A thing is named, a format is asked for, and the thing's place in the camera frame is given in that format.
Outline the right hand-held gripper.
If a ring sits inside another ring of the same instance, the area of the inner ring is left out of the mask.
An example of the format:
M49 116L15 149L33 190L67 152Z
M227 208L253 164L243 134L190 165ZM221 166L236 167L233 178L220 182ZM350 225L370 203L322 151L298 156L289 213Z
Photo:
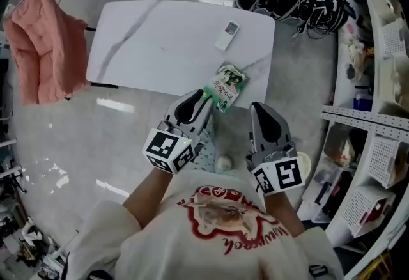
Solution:
M254 150L264 150L268 143L290 142L287 121L272 107L259 102L250 105L251 142ZM250 173L264 196L295 189L304 185L304 163L294 144L271 153L250 156Z

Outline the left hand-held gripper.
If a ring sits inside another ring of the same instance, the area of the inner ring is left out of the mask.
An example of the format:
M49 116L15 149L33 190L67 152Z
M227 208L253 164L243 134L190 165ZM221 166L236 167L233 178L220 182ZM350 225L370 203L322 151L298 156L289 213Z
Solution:
M197 89L178 98L168 108L156 128L146 138L142 153L149 163L162 171L178 174L199 154L201 133L213 109L213 97L203 98ZM188 124L183 130L173 124Z

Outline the green cover book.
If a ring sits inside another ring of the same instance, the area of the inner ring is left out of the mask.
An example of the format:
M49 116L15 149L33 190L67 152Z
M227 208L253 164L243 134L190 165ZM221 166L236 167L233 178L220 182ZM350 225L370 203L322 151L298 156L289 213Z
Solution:
M232 64L223 63L203 88L203 99L211 98L214 108L225 113L246 88L249 77Z

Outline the person's left forearm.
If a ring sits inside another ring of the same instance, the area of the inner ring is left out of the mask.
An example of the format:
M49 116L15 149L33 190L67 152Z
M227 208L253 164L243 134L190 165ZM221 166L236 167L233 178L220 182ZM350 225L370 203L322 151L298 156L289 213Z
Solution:
M173 174L154 168L122 206L145 228L156 216Z

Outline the person's right forearm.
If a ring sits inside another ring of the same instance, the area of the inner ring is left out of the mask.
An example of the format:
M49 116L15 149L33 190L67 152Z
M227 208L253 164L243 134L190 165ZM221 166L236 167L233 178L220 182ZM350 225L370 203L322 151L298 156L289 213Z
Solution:
M301 235L304 225L291 205L285 192L265 196L266 212L278 220L293 237Z

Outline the white marble coffee table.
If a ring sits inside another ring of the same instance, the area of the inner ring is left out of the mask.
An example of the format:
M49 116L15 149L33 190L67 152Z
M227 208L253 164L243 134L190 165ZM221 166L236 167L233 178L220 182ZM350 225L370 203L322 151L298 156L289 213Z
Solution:
M215 42L229 22L240 28L226 51ZM107 3L93 38L91 82L182 96L203 88L223 64L249 77L237 107L264 102L275 21L228 6L188 1Z

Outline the person's star-patterned trousers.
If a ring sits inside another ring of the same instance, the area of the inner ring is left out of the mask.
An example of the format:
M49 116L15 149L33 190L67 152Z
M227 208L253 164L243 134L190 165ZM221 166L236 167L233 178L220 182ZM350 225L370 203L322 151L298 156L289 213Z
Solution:
M193 170L217 173L214 143L215 125L213 116L210 116L208 123L201 131L199 138L199 152L191 163Z

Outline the beige mesh wastebasket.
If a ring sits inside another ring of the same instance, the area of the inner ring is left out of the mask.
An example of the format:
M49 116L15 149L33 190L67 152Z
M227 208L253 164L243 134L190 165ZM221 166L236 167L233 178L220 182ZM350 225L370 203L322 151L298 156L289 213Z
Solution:
M304 168L305 178L308 179L309 174L311 172L311 168L312 168L311 159L308 156L308 154L306 154L304 152L298 152L297 154L301 158L302 165L303 165L303 168Z

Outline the person's white slipper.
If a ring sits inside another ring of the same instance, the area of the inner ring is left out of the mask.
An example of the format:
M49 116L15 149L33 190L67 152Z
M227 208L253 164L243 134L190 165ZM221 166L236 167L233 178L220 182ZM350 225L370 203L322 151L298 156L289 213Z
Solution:
M215 164L216 173L230 175L233 171L233 159L229 155L221 155Z

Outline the white remote control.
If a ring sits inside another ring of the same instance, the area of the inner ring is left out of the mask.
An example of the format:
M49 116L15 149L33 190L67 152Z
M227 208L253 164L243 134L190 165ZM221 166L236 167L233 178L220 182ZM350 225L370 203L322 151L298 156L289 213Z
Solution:
M240 26L235 22L229 22L215 42L215 47L221 51L226 51L237 34Z

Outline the blue box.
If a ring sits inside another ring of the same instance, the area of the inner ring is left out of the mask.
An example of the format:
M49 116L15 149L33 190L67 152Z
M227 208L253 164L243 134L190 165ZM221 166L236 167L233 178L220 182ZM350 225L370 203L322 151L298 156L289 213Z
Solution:
M355 97L353 99L353 109L354 110L371 112L372 105L373 105L372 98Z

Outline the white perforated shelving rack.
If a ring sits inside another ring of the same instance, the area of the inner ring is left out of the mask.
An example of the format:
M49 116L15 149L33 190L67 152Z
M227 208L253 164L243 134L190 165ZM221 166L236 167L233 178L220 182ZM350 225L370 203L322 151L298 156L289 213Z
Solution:
M378 228L354 238L343 220L356 187L382 187L367 172L374 136L409 144L409 56L384 56L382 43L383 26L406 22L405 0L348 2L356 17L338 32L335 93L321 113L328 132L298 215L325 227L332 245L351 258L344 279L353 280L409 229L409 172L387 189L396 198ZM354 110L355 97L372 98L371 112Z

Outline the white perforated storage basket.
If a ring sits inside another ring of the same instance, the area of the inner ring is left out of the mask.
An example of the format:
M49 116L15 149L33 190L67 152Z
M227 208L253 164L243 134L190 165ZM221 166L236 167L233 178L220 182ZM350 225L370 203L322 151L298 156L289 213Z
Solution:
M383 26L382 33L384 56L409 56L409 28L403 19L398 18Z
M390 212L396 195L379 186L361 185L355 188L343 220L354 238L365 235L380 226Z
M367 172L386 189L404 180L409 172L409 144L375 135Z

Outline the person's white printed t-shirt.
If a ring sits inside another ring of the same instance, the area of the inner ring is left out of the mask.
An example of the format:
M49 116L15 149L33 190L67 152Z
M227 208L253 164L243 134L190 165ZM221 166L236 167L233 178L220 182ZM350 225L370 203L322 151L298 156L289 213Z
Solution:
M184 170L141 228L122 204L99 203L66 262L66 280L343 280L325 232L293 237L252 184Z

